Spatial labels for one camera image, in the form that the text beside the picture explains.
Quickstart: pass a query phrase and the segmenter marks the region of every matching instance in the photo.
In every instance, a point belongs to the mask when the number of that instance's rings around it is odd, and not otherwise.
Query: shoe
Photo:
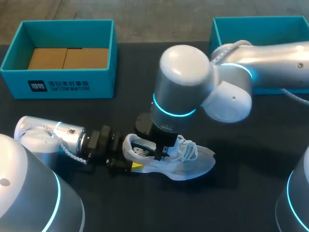
[[[128,134],[123,142],[124,157],[142,167],[133,172],[162,173],[172,180],[189,180],[206,174],[215,165],[214,152],[178,135],[175,146],[166,147],[155,160],[155,143]]]

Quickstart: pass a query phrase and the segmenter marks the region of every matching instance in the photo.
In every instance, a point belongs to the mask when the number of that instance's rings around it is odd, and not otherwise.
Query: shoelace
[[[181,160],[181,162],[184,162],[186,160],[196,160],[198,157],[198,152],[197,152],[197,145],[191,140],[185,140],[185,138],[182,135],[178,135],[178,138],[180,139],[179,144],[184,145],[184,149],[178,150],[179,153],[182,155],[176,158],[175,160]]]

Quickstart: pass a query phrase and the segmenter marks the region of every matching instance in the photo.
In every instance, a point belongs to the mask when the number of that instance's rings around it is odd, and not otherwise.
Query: shoe logo
[[[145,151],[144,149],[141,149],[139,147],[134,147],[133,151],[138,154],[139,156],[147,156],[149,154],[149,151]]]

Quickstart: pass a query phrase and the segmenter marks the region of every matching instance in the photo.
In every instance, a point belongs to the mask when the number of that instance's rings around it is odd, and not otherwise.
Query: gray floor
[[[213,17],[304,15],[308,0],[0,0],[0,44],[22,20],[114,19],[119,42],[208,40]]]

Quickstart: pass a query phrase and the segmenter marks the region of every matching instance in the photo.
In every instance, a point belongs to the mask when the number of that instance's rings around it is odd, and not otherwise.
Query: teal box
[[[309,24],[303,16],[219,17],[211,29],[210,53],[217,47],[247,40],[256,46],[309,41]],[[289,90],[309,93],[309,89]],[[254,94],[282,94],[279,89],[254,88]]]
[[[108,48],[108,64],[106,69],[27,70],[35,48]],[[116,63],[113,20],[23,21],[0,71],[15,99],[98,99],[113,97]]]

